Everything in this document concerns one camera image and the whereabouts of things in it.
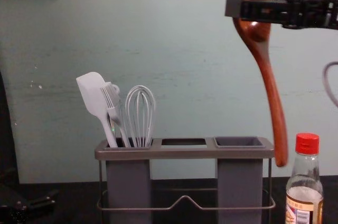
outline plastic fork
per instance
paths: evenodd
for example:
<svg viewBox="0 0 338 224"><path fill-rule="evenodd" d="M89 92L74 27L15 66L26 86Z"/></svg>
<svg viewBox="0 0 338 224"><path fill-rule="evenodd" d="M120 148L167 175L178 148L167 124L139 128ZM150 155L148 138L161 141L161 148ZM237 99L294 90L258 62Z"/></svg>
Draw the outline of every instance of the plastic fork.
<svg viewBox="0 0 338 224"><path fill-rule="evenodd" d="M120 97L117 93L115 85L111 84L111 82L106 82L105 85L101 87L101 91L107 103L107 112L109 114L110 120L112 120L119 127L125 147L130 147L126 131L119 118Z"/></svg>

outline utensil caddy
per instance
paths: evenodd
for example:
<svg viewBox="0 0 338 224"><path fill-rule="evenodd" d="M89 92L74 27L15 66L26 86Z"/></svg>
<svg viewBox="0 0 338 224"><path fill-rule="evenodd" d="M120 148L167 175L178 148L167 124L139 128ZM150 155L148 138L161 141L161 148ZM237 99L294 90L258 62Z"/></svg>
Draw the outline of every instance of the utensil caddy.
<svg viewBox="0 0 338 224"><path fill-rule="evenodd" d="M182 200L200 211L214 211L217 224L261 224L262 210L275 207L271 197L271 159L274 147L261 137L155 138L149 148L110 148L102 141L95 149L99 161L98 209L109 213L110 224L152 224L152 212L170 211ZM186 194L170 206L152 204L150 160L215 159L217 207L204 207ZM268 206L262 206L263 159L268 165ZM107 191L102 191L102 161L106 162ZM103 198L108 198L108 208Z"/></svg>

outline light blue wall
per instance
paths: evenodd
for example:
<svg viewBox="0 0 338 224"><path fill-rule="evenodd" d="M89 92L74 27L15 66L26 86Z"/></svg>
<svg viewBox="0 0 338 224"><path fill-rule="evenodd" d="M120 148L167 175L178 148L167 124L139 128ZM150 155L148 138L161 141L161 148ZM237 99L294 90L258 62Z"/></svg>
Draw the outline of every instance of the light blue wall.
<svg viewBox="0 0 338 224"><path fill-rule="evenodd" d="M75 78L97 71L125 95L149 86L155 136L259 135L272 139L259 70L225 18L225 0L0 0L0 69L12 115L20 181L95 181L104 138ZM321 172L338 175L338 109L321 82L338 32L273 26L270 53L287 119L320 134ZM213 177L214 161L154 163L154 178Z"/></svg>

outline glass bottle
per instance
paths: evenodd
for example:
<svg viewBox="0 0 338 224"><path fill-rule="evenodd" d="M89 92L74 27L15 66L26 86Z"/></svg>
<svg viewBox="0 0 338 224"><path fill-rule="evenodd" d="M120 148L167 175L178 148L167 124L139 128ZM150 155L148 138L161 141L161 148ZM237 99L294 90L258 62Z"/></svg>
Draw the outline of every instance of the glass bottle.
<svg viewBox="0 0 338 224"><path fill-rule="evenodd" d="M295 163L286 185L285 224L322 224L323 186L318 153L318 135L297 134Z"/></svg>

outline gray cable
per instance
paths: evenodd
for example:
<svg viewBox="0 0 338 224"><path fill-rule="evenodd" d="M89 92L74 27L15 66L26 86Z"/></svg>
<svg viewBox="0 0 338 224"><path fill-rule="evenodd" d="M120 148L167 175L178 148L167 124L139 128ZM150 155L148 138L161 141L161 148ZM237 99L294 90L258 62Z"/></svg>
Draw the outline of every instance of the gray cable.
<svg viewBox="0 0 338 224"><path fill-rule="evenodd" d="M324 84L324 88L325 88L325 91L326 91L328 97L331 99L331 101L333 101L333 103L335 104L335 106L338 108L338 100L335 98L334 94L332 93L330 84L328 82L328 77L327 77L328 70L329 70L329 68L331 66L338 66L338 61L334 61L334 62L328 63L324 67L324 70L323 70L323 84Z"/></svg>

